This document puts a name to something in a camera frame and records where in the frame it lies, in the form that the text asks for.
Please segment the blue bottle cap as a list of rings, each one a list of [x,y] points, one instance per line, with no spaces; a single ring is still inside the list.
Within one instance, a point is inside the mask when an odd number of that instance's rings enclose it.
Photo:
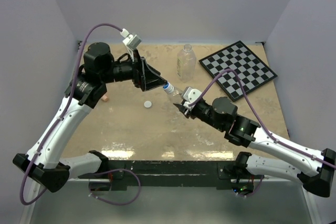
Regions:
[[[166,90],[166,89],[168,89],[170,86],[171,86],[170,83],[167,83],[166,85],[163,86],[163,89]]]

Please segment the small clear plastic bottle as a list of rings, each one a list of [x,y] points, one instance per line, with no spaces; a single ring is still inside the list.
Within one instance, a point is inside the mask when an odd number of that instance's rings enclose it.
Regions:
[[[169,97],[181,97],[181,95],[183,94],[183,91],[181,89],[179,89],[178,87],[172,85],[170,83],[170,87],[165,91],[165,93],[169,96]]]

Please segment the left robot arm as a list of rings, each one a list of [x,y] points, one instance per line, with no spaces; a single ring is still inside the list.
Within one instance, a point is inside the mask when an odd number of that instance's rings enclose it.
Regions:
[[[85,174],[103,178],[108,174],[108,158],[98,151],[61,158],[81,121],[107,92],[108,83],[131,80],[142,91],[167,84],[136,49],[114,59],[108,44],[96,42],[88,47],[83,60],[77,79],[71,81],[47,130],[27,153],[16,154],[13,159],[14,165],[52,193],[71,178]]]

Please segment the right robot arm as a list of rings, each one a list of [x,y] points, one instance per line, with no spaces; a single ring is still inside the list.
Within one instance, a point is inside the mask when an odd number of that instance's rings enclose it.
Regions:
[[[330,196],[335,151],[309,149],[266,132],[258,122],[239,115],[237,106],[227,97],[216,98],[212,104],[201,99],[190,110],[182,98],[173,99],[172,103],[186,118],[199,119],[223,132],[230,143],[272,155],[272,158],[265,158],[240,152],[235,161],[224,168],[225,172],[238,178],[252,175],[279,177],[301,184],[316,196]]]

